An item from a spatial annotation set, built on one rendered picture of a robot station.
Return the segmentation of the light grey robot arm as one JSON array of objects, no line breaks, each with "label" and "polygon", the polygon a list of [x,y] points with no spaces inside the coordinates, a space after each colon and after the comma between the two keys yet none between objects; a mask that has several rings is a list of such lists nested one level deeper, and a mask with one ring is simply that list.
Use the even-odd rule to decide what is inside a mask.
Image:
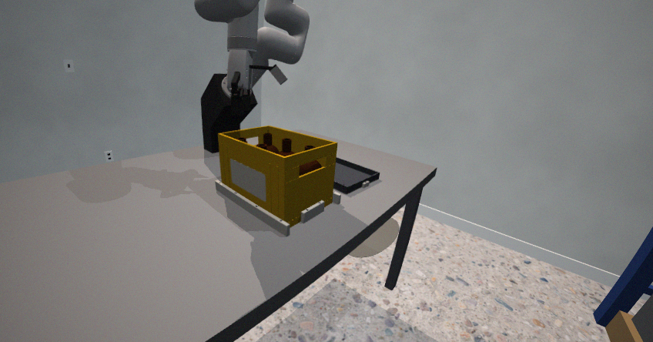
[{"label": "light grey robot arm", "polygon": [[265,20],[277,28],[258,29],[260,0],[195,0],[197,13],[211,22],[228,24],[227,48],[255,49],[253,53],[252,87],[268,69],[277,82],[282,85],[287,77],[277,65],[269,66],[269,60],[296,64],[302,54],[310,24],[307,11],[293,0],[267,0]]}]

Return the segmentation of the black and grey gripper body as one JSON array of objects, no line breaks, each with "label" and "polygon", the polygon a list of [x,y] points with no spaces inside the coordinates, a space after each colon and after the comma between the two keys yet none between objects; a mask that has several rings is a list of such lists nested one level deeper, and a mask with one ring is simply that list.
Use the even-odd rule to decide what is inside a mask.
[{"label": "black and grey gripper body", "polygon": [[253,53],[256,53],[255,49],[245,49],[245,48],[230,48],[227,49],[229,52],[228,58],[228,68],[227,68],[227,89],[232,90],[231,81],[235,72],[240,72],[240,80],[238,86],[242,87],[243,90],[248,90],[252,88],[253,82],[253,69],[249,68],[249,65],[253,65]]}]

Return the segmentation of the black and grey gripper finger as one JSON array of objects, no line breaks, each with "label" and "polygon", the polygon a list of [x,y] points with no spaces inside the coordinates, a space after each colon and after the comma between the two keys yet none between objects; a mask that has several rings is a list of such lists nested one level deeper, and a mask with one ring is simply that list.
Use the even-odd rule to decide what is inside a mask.
[{"label": "black and grey gripper finger", "polygon": [[244,91],[243,99],[244,99],[244,111],[250,111],[251,109],[250,89]]},{"label": "black and grey gripper finger", "polygon": [[240,79],[240,72],[235,72],[231,81],[231,115],[243,116],[244,115],[244,99],[243,99],[243,85],[238,87]]}]

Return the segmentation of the yellow translucent crate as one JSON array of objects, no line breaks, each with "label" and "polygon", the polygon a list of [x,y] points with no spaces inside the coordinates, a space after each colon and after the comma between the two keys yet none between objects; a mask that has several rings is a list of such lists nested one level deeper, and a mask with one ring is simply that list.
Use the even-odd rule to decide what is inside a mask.
[{"label": "yellow translucent crate", "polygon": [[[237,138],[272,133],[272,145],[282,151],[282,139],[292,139],[291,151],[281,156]],[[305,146],[315,146],[305,151]],[[333,202],[333,184],[337,157],[337,142],[302,133],[261,126],[229,132],[219,144],[222,183],[287,222],[290,227],[301,222],[301,212],[325,201]],[[300,174],[300,166],[317,160],[322,166]]]}]

